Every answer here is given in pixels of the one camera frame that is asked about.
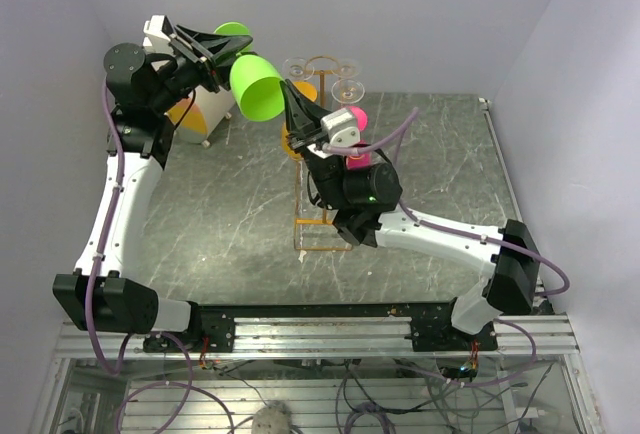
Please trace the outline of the orange plastic goblet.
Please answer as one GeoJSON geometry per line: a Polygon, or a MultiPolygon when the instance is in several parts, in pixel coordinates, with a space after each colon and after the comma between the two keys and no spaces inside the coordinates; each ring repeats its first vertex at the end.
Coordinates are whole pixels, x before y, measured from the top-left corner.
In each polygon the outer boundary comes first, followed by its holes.
{"type": "Polygon", "coordinates": [[[316,105],[306,98],[293,84],[286,80],[280,82],[280,88],[284,100],[285,128],[293,122],[300,125],[307,122],[317,122],[314,117],[316,105]]]}

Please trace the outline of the clear flute wine glass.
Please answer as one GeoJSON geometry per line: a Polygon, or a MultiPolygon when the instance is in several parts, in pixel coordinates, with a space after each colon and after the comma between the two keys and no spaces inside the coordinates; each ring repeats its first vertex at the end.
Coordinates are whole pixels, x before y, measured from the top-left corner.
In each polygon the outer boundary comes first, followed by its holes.
{"type": "Polygon", "coordinates": [[[364,85],[355,79],[338,79],[331,88],[331,95],[339,105],[354,105],[365,95],[364,85]]]}

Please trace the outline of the clear glass tumbler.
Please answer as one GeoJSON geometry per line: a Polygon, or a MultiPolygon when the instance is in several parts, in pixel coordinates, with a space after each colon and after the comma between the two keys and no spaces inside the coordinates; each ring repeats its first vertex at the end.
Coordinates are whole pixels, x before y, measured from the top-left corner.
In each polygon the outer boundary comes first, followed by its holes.
{"type": "Polygon", "coordinates": [[[291,57],[282,64],[282,75],[292,81],[306,81],[315,74],[315,68],[305,58],[291,57]]]}

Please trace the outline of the green plastic goblet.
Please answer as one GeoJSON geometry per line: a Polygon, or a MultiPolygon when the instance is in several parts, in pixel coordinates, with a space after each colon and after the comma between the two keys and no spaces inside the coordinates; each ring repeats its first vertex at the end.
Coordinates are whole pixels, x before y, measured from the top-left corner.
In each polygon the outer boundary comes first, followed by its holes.
{"type": "Polygon", "coordinates": [[[218,85],[226,82],[245,118],[253,122],[270,121],[284,110],[278,70],[259,56],[249,44],[235,54],[228,66],[217,64],[212,73],[218,85]]]}

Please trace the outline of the clear round wine glass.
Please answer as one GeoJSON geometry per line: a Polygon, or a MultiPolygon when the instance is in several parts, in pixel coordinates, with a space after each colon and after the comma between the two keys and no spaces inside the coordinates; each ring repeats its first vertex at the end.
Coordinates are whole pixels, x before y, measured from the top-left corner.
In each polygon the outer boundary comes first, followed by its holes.
{"type": "Polygon", "coordinates": [[[340,79],[353,79],[360,75],[361,64],[350,58],[342,58],[337,61],[335,75],[340,79]]]}

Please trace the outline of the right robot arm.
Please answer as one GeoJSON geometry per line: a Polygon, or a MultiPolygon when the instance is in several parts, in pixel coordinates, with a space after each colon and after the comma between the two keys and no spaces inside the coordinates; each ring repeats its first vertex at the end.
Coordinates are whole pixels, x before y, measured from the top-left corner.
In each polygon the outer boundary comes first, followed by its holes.
{"type": "Polygon", "coordinates": [[[289,80],[280,89],[286,143],[301,156],[316,190],[310,200],[334,212],[333,226],[346,243],[419,252],[478,271],[478,282],[452,301],[450,317],[440,327],[448,347],[465,348],[501,315],[532,312],[541,257],[524,223],[465,224],[404,204],[399,174],[384,148],[401,142],[416,111],[386,138],[366,144],[355,108],[331,112],[289,80]]]}

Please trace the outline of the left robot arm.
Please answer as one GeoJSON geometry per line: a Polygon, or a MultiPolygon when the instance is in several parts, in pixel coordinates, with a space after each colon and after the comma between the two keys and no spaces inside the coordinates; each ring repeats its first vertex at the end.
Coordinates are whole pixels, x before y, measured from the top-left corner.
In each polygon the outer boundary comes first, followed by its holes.
{"type": "Polygon", "coordinates": [[[88,242],[70,274],[55,277],[53,295],[83,331],[147,334],[168,331],[182,351],[203,341],[197,308],[161,298],[130,279],[152,194],[166,166],[179,123],[169,112],[180,101],[194,109],[199,89],[230,88],[231,66],[252,37],[240,23],[212,33],[154,16],[143,44],[121,43],[103,59],[104,112],[109,124],[107,175],[88,242]]]}

